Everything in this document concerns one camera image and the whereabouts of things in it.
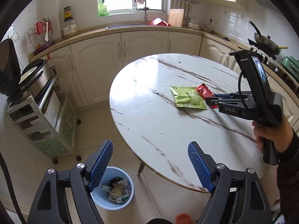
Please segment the person's right forearm dark sleeve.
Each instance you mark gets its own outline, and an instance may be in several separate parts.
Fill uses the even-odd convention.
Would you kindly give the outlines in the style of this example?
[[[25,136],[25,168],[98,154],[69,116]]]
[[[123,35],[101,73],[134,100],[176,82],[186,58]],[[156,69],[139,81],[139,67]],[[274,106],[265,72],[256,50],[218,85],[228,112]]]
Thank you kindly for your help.
[[[280,192],[280,212],[285,223],[298,223],[299,157],[298,135],[293,133],[288,148],[278,154],[277,185]]]

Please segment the person's right hand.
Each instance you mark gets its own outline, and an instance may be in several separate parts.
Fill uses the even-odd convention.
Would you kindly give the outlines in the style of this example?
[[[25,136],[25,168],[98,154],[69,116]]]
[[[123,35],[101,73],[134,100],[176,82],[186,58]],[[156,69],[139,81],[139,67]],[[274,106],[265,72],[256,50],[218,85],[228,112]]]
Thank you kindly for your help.
[[[289,121],[284,117],[276,127],[266,127],[252,122],[256,145],[259,151],[263,151],[263,140],[268,139],[274,142],[276,150],[280,153],[287,150],[293,139],[293,129]]]

